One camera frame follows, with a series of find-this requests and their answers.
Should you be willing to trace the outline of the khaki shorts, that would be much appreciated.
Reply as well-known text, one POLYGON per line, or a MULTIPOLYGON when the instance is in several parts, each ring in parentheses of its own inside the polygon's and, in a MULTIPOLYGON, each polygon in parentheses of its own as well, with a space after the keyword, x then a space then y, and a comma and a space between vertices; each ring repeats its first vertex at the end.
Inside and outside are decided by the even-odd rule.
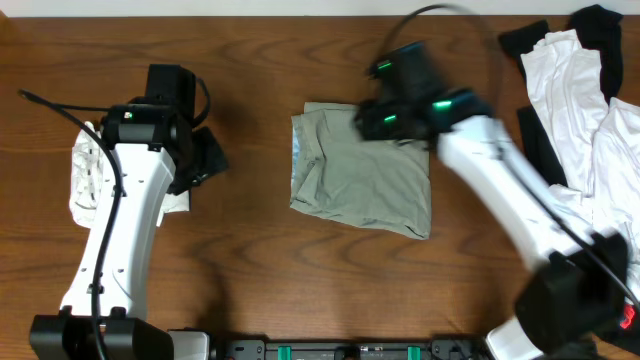
POLYGON ((365 141, 357 107, 307 102, 292 121, 290 207, 342 224, 426 240, 432 228, 423 141, 365 141))

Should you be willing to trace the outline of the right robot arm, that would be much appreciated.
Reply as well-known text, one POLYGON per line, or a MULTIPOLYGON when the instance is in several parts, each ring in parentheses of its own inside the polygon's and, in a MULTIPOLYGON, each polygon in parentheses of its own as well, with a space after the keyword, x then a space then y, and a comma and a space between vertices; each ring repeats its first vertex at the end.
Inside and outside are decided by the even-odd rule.
POLYGON ((450 88, 423 43, 382 48, 370 76, 380 89, 360 105, 366 140, 424 140, 477 194, 509 235, 531 278, 514 315, 491 330, 495 359, 551 355, 587 335, 618 329, 628 302, 628 247, 555 198, 491 107, 470 89, 450 88))

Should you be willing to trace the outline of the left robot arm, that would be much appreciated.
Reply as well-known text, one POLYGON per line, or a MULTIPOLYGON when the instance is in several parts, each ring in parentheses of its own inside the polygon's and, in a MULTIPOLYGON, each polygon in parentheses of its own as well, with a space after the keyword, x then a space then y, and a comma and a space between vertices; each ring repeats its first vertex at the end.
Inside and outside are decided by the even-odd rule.
POLYGON ((195 110, 204 81, 152 64, 144 95, 104 109, 89 131, 108 164, 85 251, 55 315, 34 317, 40 359, 212 359, 202 330, 161 330, 146 321, 149 261, 161 206, 227 170, 209 111, 195 110))

